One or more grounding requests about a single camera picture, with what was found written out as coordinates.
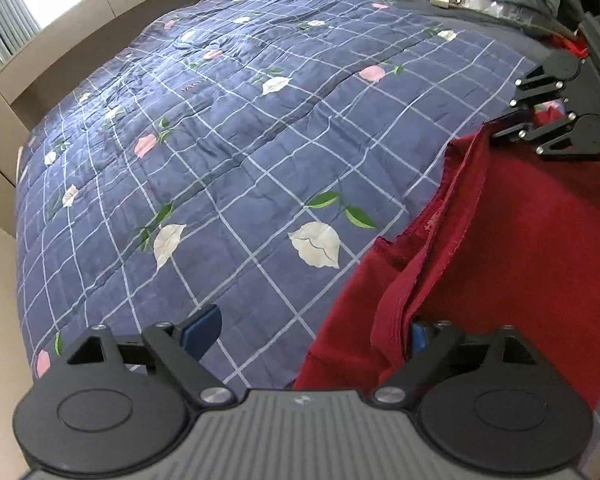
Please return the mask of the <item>left teal curtain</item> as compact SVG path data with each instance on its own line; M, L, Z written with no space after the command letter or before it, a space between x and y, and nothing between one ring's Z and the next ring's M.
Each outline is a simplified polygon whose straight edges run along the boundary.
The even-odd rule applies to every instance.
M0 61L7 62L41 27L23 0L0 0Z

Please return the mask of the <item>blue checked floral quilt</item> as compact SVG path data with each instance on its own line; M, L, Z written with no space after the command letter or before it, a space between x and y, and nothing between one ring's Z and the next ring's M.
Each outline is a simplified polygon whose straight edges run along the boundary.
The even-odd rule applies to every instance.
M239 394L297 389L374 241L408 228L448 145L544 60L385 0L201 0L158 18L23 151L33 375L91 328L138 337L215 304L202 365Z

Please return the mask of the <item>bright red cloth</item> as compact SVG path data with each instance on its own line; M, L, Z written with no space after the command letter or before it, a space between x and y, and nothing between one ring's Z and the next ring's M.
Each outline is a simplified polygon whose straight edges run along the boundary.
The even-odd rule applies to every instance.
M546 43L555 49L570 52L572 55L580 58L580 60L588 56L588 42L583 35L577 34L572 39L560 35L552 35L546 40Z

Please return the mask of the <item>beige window bench cabinet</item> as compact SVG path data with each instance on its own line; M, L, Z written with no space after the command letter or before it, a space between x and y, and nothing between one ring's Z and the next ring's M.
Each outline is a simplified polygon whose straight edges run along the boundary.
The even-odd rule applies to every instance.
M163 14L199 0L82 0L0 70L0 93L32 129L95 68Z

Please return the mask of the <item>dark red knit garment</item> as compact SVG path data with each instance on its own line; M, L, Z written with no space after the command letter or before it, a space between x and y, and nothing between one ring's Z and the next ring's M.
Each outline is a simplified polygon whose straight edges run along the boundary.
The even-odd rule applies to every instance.
M590 405L600 400L600 162L446 148L442 181L394 240L378 238L332 306L294 385L370 393L410 357L414 321L516 327Z

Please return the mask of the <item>small white box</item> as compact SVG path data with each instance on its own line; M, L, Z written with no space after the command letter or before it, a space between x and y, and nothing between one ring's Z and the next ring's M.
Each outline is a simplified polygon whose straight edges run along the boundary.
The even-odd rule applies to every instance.
M440 9L452 9L457 7L456 0L429 0L429 2Z

